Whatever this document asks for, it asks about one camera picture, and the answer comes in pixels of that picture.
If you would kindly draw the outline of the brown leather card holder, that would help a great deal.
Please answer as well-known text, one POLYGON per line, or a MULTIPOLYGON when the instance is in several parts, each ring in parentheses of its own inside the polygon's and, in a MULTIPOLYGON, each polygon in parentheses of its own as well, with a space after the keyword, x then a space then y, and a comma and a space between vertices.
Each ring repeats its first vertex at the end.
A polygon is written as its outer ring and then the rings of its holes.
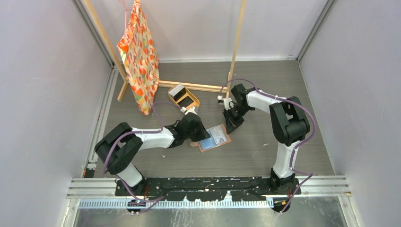
POLYGON ((213 140, 213 138, 212 138, 212 136, 211 136, 210 138, 205 139, 205 140, 201 140, 201 141, 198 141, 198 142, 191 142, 190 143, 191 147, 198 147, 200 149, 200 152, 205 152, 205 151, 211 150, 213 148, 217 148, 219 146, 222 146, 222 145, 230 143, 232 140, 229 137, 229 135, 227 134, 224 124, 220 124, 220 125, 224 128, 224 133, 226 134, 226 136, 228 138, 227 142, 219 144, 219 145, 216 145, 214 140, 213 140))

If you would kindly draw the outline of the black card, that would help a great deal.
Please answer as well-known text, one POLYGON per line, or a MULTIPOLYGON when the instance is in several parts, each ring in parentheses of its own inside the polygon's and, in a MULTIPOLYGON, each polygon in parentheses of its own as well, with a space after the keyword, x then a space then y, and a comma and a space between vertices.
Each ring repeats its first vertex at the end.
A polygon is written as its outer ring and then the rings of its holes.
POLYGON ((188 106, 191 105, 193 102, 194 102, 194 100, 193 100, 191 97, 187 96, 187 97, 185 97, 184 99, 182 99, 181 101, 179 101, 177 104, 178 104, 180 107, 188 107, 188 106))

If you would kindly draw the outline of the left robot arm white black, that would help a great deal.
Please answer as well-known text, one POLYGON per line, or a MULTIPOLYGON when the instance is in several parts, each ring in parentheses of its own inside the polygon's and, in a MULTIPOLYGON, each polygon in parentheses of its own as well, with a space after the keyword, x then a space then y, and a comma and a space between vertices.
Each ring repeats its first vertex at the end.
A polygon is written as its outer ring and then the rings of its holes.
POLYGON ((150 148, 175 148, 186 140, 198 142, 210 138, 201 118, 195 113, 161 129, 138 129, 127 122, 118 124, 94 148, 102 160, 105 171, 124 180, 127 190, 134 196, 145 190, 143 175, 132 164, 137 152, 150 148))

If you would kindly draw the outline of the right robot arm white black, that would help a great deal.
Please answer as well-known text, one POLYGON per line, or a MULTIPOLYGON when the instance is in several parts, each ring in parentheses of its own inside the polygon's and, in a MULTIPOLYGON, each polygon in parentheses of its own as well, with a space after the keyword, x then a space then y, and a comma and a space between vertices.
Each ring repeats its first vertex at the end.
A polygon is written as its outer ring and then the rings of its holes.
POLYGON ((308 111, 301 106, 296 96, 273 96, 258 88, 246 89, 243 84, 235 85, 231 93, 233 99, 218 96, 218 102, 224 105, 227 134, 243 124, 244 115, 249 111, 259 109, 270 115, 272 132, 278 141, 278 151, 268 185, 274 193, 282 194, 294 185, 296 173, 293 165, 297 151, 310 131, 306 116, 308 111))

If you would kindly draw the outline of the stack of credit cards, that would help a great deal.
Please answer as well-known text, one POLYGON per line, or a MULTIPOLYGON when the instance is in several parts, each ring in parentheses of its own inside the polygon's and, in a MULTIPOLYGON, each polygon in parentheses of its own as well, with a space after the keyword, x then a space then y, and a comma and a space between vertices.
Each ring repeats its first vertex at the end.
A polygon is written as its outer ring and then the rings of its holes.
POLYGON ((175 85, 174 87, 170 88, 169 91, 168 91, 168 93, 169 93, 169 95, 171 95, 171 96, 175 96, 175 95, 177 95, 178 93, 180 93, 181 90, 185 90, 185 86, 182 85, 181 83, 178 83, 178 84, 175 85))

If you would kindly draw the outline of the white patterned credit card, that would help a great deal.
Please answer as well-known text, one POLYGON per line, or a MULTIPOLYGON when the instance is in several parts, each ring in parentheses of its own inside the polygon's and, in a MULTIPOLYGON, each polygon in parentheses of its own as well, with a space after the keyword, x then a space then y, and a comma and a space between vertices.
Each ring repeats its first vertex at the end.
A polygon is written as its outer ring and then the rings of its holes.
POLYGON ((224 133, 224 128, 219 126, 214 126, 210 128, 210 134, 215 142, 216 145, 225 143, 228 141, 226 134, 224 133))

